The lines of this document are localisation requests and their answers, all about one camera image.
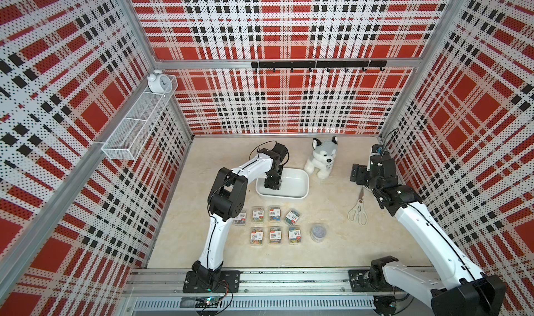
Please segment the white plastic storage box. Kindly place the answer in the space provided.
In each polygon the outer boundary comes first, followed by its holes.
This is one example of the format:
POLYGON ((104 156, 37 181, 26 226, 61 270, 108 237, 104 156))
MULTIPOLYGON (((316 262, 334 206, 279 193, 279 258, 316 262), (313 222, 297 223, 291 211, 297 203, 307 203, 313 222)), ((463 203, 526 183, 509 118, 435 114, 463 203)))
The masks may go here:
POLYGON ((255 190, 264 198, 300 201, 307 197, 310 189, 310 179, 306 171, 294 168, 285 168, 282 173, 279 190, 264 186, 265 178, 256 180, 255 190))

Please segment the square paper clip box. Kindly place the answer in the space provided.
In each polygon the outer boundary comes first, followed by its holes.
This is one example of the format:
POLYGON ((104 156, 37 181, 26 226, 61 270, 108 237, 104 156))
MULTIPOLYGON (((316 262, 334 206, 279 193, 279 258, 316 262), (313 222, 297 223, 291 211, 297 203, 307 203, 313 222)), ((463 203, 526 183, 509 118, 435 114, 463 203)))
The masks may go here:
POLYGON ((300 227, 289 227, 287 235, 290 245, 298 245, 302 242, 302 233, 300 227))

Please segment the round clear paper clip jar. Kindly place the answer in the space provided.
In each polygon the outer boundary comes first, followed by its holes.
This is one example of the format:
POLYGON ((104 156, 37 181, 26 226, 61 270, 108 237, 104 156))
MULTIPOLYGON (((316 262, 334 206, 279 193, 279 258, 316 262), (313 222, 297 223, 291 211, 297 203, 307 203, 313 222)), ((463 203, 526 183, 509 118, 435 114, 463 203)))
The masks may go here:
POLYGON ((311 227, 310 235, 314 242, 320 243, 326 238, 327 229, 321 224, 314 224, 314 226, 311 227))

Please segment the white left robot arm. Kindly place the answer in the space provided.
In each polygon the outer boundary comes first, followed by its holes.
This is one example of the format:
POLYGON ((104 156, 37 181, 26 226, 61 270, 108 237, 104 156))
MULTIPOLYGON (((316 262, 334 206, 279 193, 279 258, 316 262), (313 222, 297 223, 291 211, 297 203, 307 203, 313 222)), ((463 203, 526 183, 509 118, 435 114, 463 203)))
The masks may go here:
POLYGON ((264 178, 266 188, 280 189, 282 172, 288 160, 288 149, 276 142, 272 149, 258 149, 246 163, 218 171, 207 199, 210 217, 207 240, 201 256, 192 265, 193 273, 201 282, 213 287, 221 279, 229 229, 234 218, 243 210, 248 186, 258 178, 264 178))

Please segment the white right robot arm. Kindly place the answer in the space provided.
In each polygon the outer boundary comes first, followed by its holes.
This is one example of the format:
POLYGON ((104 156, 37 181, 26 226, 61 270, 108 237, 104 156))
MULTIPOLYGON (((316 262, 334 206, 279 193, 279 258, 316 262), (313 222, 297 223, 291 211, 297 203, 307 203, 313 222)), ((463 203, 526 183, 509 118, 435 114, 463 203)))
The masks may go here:
POLYGON ((371 148, 369 164, 354 165, 351 181, 370 190, 415 239, 438 279, 412 270, 399 259, 375 259, 369 270, 372 288, 399 288, 427 305, 435 315, 498 315, 507 287, 487 275, 464 254, 431 216, 422 198, 399 182, 396 163, 382 145, 371 148))

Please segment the grey white husky plush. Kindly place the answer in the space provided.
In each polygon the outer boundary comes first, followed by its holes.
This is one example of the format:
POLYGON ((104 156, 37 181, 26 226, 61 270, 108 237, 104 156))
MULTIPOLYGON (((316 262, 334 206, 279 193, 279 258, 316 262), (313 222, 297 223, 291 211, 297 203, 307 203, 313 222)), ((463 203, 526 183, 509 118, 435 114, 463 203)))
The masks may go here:
POLYGON ((330 140, 312 140, 312 153, 305 163, 304 170, 309 174, 317 171, 317 177, 321 180, 327 179, 332 171, 335 158, 338 152, 338 137, 333 136, 330 140))

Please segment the green circuit board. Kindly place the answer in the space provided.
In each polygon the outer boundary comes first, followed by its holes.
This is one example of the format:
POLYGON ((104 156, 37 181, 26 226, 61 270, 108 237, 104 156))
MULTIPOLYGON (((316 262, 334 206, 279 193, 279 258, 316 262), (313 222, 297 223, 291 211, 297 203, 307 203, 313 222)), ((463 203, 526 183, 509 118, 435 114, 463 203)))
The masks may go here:
POLYGON ((218 297, 201 297, 195 301, 195 308, 217 308, 219 305, 218 297))

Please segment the white alarm clock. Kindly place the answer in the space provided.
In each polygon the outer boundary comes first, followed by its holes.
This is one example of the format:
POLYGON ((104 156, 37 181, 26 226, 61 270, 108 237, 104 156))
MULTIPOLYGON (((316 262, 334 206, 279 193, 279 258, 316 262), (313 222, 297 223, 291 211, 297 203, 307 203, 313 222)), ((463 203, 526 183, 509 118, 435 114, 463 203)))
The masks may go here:
POLYGON ((155 69, 148 75, 147 84, 150 92, 155 94, 165 94, 172 89, 171 78, 159 69, 155 69))

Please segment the white handled scissors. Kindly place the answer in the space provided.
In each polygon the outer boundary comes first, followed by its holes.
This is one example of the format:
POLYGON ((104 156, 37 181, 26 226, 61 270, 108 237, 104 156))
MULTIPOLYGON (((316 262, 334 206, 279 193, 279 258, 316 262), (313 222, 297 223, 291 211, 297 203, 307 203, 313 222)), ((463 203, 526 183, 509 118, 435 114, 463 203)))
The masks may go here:
POLYGON ((362 187, 360 189, 359 196, 357 198, 356 204, 350 209, 347 213, 347 219, 350 222, 357 222, 360 226, 367 225, 369 219, 367 212, 364 207, 364 193, 366 188, 362 187))

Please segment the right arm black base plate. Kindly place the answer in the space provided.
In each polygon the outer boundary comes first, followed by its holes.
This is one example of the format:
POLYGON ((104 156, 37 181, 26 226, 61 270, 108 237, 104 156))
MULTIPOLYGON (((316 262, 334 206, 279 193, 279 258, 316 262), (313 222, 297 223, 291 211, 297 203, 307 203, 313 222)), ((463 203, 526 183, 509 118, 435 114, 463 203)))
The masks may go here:
POLYGON ((349 270, 349 284, 352 292, 387 292, 404 293, 388 283, 381 283, 371 278, 370 270, 349 270))

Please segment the black hook rail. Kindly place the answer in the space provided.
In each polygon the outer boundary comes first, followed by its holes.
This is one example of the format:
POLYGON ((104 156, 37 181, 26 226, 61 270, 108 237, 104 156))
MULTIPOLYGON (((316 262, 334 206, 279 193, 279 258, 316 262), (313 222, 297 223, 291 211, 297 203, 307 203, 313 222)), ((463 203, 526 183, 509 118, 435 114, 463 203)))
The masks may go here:
POLYGON ((349 69, 356 68, 367 70, 368 68, 378 68, 383 70, 387 66, 386 60, 353 60, 353 61, 258 61, 251 62, 253 69, 349 69))

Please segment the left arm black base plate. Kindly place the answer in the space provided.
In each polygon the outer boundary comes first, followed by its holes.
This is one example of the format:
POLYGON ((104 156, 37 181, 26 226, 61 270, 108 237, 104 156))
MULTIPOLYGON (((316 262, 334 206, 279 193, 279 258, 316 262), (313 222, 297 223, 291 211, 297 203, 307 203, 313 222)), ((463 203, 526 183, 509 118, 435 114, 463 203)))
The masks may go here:
POLYGON ((215 276, 201 275, 194 271, 186 274, 182 292, 186 294, 193 293, 225 293, 239 292, 241 272, 238 270, 223 270, 215 276))

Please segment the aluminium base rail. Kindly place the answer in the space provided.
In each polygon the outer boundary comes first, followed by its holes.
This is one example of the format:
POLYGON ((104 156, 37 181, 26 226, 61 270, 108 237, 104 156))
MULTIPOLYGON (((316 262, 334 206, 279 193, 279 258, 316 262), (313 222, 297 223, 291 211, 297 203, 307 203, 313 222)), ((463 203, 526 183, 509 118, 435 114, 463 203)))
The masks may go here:
MULTIPOLYGON (((387 292, 352 292, 349 270, 369 270, 368 267, 281 267, 239 268, 239 292, 227 293, 244 296, 299 296, 299 295, 390 295, 387 292)), ((182 292, 187 269, 135 270, 126 281, 124 297, 182 297, 207 296, 209 293, 182 292)))

